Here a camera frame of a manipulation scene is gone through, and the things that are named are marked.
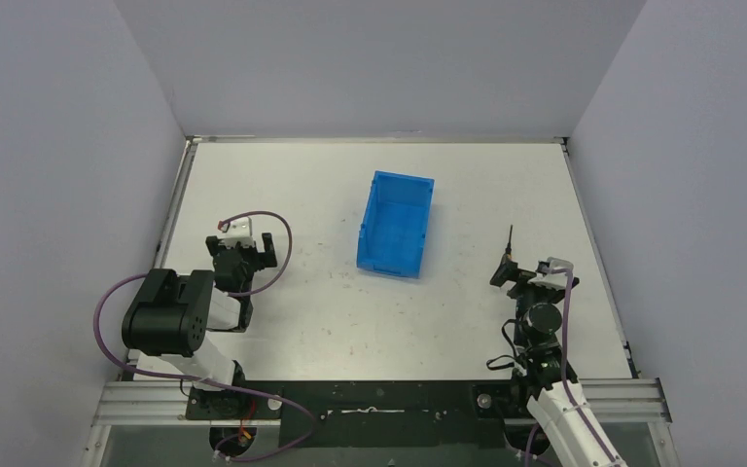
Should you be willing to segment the orange black screwdriver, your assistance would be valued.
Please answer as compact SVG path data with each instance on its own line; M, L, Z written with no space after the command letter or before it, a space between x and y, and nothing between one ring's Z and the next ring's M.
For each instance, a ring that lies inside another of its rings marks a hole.
M513 259L513 232L514 232L514 225L510 224L509 231L508 231L508 239L506 243L506 247L504 250L504 260L507 262L512 262Z

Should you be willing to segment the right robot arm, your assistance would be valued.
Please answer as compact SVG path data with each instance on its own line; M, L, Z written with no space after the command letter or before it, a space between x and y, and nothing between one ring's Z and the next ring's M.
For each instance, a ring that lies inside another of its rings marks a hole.
M509 362L486 362L491 371L512 371L509 402L519 415L535 420L523 447L523 463L533 459L538 434L563 466L624 466L625 459L590 407L568 359L573 289L580 284L574 265L549 257L534 270L518 265L507 248L489 284L510 283L514 316L501 326L510 347Z

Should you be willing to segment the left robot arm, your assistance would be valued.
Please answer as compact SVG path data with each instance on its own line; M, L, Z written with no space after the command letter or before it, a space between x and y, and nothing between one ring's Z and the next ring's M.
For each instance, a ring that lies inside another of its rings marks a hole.
M273 237L249 233L210 235L205 246L211 269L181 275L151 269L122 323L124 344L156 357L191 378L192 407L226 419L244 417L255 397L242 385L240 364L209 338L211 332L243 333L254 307L250 292L257 272L278 265Z

